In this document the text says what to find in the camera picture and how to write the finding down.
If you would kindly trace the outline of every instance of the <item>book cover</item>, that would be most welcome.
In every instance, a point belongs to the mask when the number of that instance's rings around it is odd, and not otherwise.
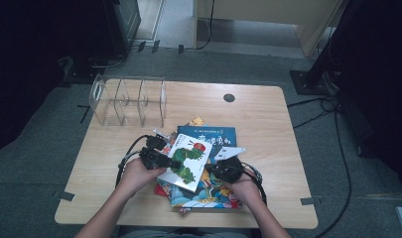
[[[182,165],[176,169],[167,168],[158,179],[195,192],[211,149],[212,144],[206,141],[179,134],[169,157],[173,161],[181,162]]]
[[[235,147],[236,136],[234,127],[194,127],[179,126],[178,134],[190,135],[201,141],[212,144],[208,163],[215,163],[214,158],[222,147]],[[195,192],[187,192],[178,186],[159,179],[159,185],[168,195],[171,205],[179,208],[238,208],[241,202],[223,181],[203,170],[201,180]]]
[[[219,153],[222,147],[237,146],[234,127],[179,126],[177,132],[178,134],[185,134],[212,144],[209,160],[213,164],[215,164],[215,156]]]

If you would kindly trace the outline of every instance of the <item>black tape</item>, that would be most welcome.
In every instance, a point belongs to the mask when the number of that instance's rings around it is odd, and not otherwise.
[[[67,192],[67,191],[55,191],[55,193],[53,194],[53,197],[58,198],[58,199],[73,201],[74,194]]]
[[[138,52],[142,52],[144,50],[146,43],[147,42],[142,42],[141,44],[139,44]]]
[[[86,115],[88,114],[88,111],[89,111],[89,108],[90,108],[90,107],[89,107],[89,106],[83,106],[83,105],[77,105],[77,107],[86,108],[85,112],[83,113],[82,119],[80,119],[80,122],[79,122],[79,123],[82,123],[83,120],[85,120],[85,117],[86,117]]]
[[[312,197],[300,198],[302,205],[314,205],[315,200]]]
[[[179,55],[181,55],[184,50],[185,50],[185,47],[183,45],[179,45]]]
[[[152,48],[152,54],[158,51],[158,46],[160,45],[160,40],[154,42],[154,47]]]

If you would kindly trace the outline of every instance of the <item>gray carpet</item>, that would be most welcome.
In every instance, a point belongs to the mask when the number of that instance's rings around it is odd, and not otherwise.
[[[166,80],[276,85],[288,104],[314,98],[297,95],[289,70],[308,70],[311,59],[149,48],[132,51],[109,75],[163,76]],[[0,237],[71,237],[80,225],[58,225],[55,212],[85,135],[89,119],[80,123],[90,85],[55,88],[33,116],[21,136],[0,150]],[[289,109],[293,125],[322,112],[319,102]],[[340,137],[348,164],[352,196],[345,214],[326,237],[402,237],[395,212],[402,206],[402,186],[397,176],[377,159],[356,154],[347,122],[338,114]],[[293,237],[314,237],[329,227],[347,196],[345,167],[336,138],[335,116],[329,114],[295,129],[319,226],[312,230],[289,229]]]

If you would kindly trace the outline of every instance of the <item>human hand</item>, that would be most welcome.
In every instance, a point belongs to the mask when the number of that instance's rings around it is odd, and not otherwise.
[[[251,170],[245,169],[246,172],[248,172],[250,175],[255,177],[254,172]],[[232,192],[237,196],[237,198],[245,203],[247,206],[249,204],[256,202],[257,200],[260,200],[262,202],[262,197],[259,192],[259,188],[257,185],[253,182],[252,178],[243,173],[241,178],[238,179],[235,183],[225,183],[225,186],[230,188]]]
[[[141,159],[134,159],[126,164],[123,176],[119,185],[117,186],[117,189],[123,191],[127,198],[130,198],[152,179],[165,173],[166,170],[166,168],[147,170],[142,164]]]

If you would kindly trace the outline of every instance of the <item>person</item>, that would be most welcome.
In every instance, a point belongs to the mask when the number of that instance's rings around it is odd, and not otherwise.
[[[117,188],[75,237],[110,237],[127,201],[152,179],[165,171],[164,168],[147,170],[141,159],[128,162]],[[262,237],[290,237],[262,201],[259,189],[249,176],[243,174],[237,182],[226,185],[250,209],[258,223]]]

